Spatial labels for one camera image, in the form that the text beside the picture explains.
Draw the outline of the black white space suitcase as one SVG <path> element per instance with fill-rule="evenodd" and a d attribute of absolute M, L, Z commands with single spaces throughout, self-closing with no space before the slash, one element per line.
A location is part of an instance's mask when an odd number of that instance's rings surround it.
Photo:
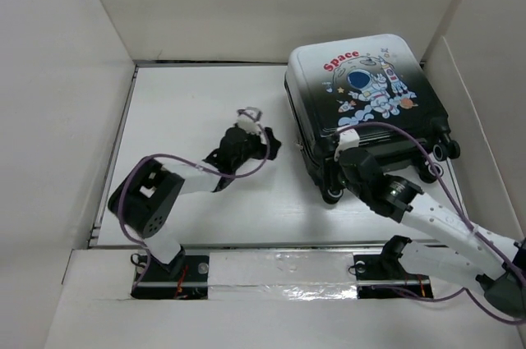
<path fill-rule="evenodd" d="M 406 41 L 378 34 L 295 48 L 284 74 L 309 177 L 327 204 L 344 193 L 336 131 L 353 126 L 360 147 L 386 172 L 414 166 L 435 181 L 425 157 L 457 159 L 448 113 Z"/>

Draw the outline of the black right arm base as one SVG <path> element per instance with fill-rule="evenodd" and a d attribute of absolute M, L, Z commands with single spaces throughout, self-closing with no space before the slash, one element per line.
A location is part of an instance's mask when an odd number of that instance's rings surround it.
<path fill-rule="evenodd" d="M 348 273 L 356 278 L 360 300 L 434 298 L 427 275 L 407 273 L 397 264 L 385 267 L 380 255 L 355 255 L 348 266 Z"/>

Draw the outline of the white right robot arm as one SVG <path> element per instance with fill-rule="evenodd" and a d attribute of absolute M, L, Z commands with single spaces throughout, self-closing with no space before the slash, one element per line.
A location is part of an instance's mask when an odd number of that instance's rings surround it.
<path fill-rule="evenodd" d="M 420 186 L 383 173 L 366 150 L 351 148 L 335 158 L 346 187 L 373 213 L 418 230 L 444 245 L 429 250 L 395 236 L 380 257 L 383 274 L 436 276 L 483 296 L 500 312 L 525 317 L 525 247 L 512 238 L 466 223 Z"/>

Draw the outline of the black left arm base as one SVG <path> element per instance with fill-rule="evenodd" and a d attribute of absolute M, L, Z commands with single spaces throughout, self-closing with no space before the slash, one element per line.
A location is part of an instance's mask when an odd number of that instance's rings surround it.
<path fill-rule="evenodd" d="M 152 260 L 147 270 L 146 255 L 134 253 L 135 266 L 131 297 L 137 300 L 206 300 L 208 298 L 208 255 L 187 255 L 173 276 Z"/>

